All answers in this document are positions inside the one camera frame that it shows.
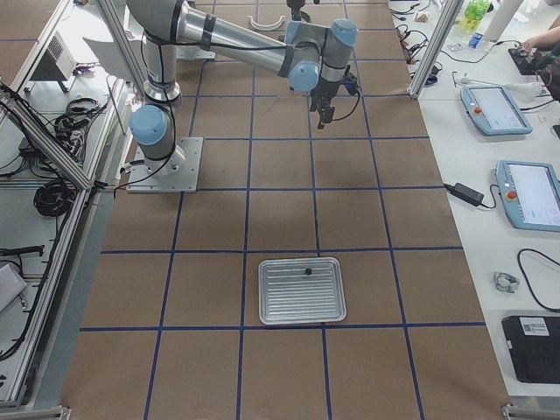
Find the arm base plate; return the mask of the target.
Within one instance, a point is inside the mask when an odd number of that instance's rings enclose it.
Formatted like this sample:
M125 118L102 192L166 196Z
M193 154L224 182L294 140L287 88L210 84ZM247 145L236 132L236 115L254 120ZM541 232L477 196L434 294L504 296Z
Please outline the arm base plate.
M180 137L176 149L164 168L155 172L161 162L148 161L134 165L129 173L128 193L195 193L197 191L202 137Z

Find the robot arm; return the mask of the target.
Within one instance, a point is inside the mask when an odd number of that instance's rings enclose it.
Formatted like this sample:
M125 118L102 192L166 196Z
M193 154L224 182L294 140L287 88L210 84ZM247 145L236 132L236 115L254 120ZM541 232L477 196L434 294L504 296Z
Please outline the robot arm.
M187 1L129 1L127 6L143 27L141 54L147 71L147 102L132 115L129 127L152 177L173 174L186 160L177 143L174 111L181 99L176 77L180 46L197 46L287 79L293 90L310 95L320 129L335 119L332 100L340 88L350 95L360 92L349 65L358 28L347 18L330 26L291 20L283 40L275 40Z

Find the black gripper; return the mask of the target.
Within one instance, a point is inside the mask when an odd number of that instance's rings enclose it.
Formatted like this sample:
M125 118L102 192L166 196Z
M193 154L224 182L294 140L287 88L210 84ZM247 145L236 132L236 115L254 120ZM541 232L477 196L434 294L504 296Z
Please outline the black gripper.
M317 86L311 91L310 111L318 112L318 130L323 130L333 121L335 107L332 100L337 95L340 84L339 80L331 81L320 76Z

